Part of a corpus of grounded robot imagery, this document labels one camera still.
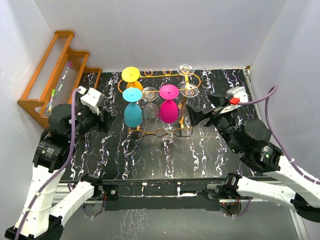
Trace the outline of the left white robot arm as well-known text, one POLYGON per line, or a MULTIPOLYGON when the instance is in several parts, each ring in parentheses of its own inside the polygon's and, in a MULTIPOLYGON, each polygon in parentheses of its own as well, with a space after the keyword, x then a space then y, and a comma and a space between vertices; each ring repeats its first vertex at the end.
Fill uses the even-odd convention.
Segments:
POLYGON ((76 139, 91 129, 108 133, 115 120, 109 109, 97 109, 93 112, 86 105, 67 103, 53 108, 32 161, 32 179, 23 210, 16 224, 5 231, 6 239, 58 240, 74 212, 89 198, 97 200, 103 195, 101 179, 86 174, 66 197, 52 205, 76 139))

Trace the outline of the pink plastic wine glass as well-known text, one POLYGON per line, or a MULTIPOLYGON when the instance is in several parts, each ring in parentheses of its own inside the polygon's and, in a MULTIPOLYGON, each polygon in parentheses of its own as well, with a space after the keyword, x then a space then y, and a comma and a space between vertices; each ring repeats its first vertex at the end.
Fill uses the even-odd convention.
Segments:
POLYGON ((160 106, 160 119, 166 124, 172 124, 178 119, 179 115, 178 106, 174 101, 179 95, 179 90, 175 85, 166 84, 160 88, 159 95, 164 99, 160 106))

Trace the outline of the clear grey wine glass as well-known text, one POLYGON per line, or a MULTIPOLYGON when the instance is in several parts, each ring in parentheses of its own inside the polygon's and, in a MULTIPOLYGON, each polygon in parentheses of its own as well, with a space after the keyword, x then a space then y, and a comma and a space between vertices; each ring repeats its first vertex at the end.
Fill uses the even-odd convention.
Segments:
POLYGON ((159 107, 153 103, 158 96, 159 92, 154 87, 145 87, 142 91, 142 99, 146 101, 146 104, 143 107, 143 116, 147 123, 154 124, 159 118, 159 107))

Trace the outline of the clear flute glass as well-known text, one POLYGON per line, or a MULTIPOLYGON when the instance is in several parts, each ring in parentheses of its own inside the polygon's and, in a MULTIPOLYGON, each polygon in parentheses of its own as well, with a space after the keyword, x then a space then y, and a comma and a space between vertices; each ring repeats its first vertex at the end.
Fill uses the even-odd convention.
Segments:
POLYGON ((179 84, 179 86, 181 87, 182 85, 186 84, 187 82, 189 82, 189 77, 191 77, 194 72, 195 69, 194 67, 189 64, 189 63, 182 63, 181 65, 179 65, 177 72, 179 75, 182 76, 182 80, 179 84))
POLYGON ((185 105, 198 95, 199 89, 196 85, 184 81, 179 83, 177 87, 180 90, 177 97, 179 103, 178 122, 182 125, 184 118, 188 115, 185 105))

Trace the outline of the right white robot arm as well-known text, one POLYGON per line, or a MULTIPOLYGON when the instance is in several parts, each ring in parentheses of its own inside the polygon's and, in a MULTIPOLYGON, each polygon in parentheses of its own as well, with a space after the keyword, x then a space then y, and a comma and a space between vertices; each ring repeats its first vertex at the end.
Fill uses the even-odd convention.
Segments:
POLYGON ((196 109, 186 104, 190 123, 194 127, 208 120, 207 127, 214 126, 225 143, 240 161, 250 169, 272 177, 281 185, 251 180, 236 173, 228 173, 223 185, 208 189, 208 195, 216 198, 259 198, 286 206, 311 222, 320 221, 320 182, 289 160, 284 151, 271 143, 272 131, 258 118, 251 118, 237 126, 236 112, 239 107, 250 105, 247 96, 222 97, 209 95, 215 108, 196 109))

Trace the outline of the blue plastic wine glass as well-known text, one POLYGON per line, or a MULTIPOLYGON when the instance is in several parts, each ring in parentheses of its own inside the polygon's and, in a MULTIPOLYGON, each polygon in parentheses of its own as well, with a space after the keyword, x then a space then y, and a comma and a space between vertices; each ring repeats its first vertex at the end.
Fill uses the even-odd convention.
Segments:
POLYGON ((124 122, 130 128, 138 127, 143 121, 143 114, 137 102, 142 98, 142 92, 138 88, 127 88, 122 97, 128 102, 124 110, 124 122))

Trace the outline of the clear flute glass front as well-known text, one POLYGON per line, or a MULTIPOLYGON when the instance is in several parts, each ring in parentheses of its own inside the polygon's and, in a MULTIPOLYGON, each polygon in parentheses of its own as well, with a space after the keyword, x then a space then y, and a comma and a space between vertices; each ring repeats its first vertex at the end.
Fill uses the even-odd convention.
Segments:
POLYGON ((177 87, 180 90, 177 97, 179 103, 178 122, 182 125, 184 118, 188 115, 185 105, 198 95, 199 89, 196 85, 184 81, 179 83, 177 87))

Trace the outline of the orange plastic wine glass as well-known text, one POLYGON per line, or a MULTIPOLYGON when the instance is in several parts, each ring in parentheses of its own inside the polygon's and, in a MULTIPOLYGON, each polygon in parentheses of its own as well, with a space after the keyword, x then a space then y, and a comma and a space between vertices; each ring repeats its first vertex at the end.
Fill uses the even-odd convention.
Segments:
POLYGON ((121 73, 122 80, 126 82, 126 88, 137 88, 141 92, 143 91, 143 86, 139 82, 140 71, 134 66, 126 67, 121 73))

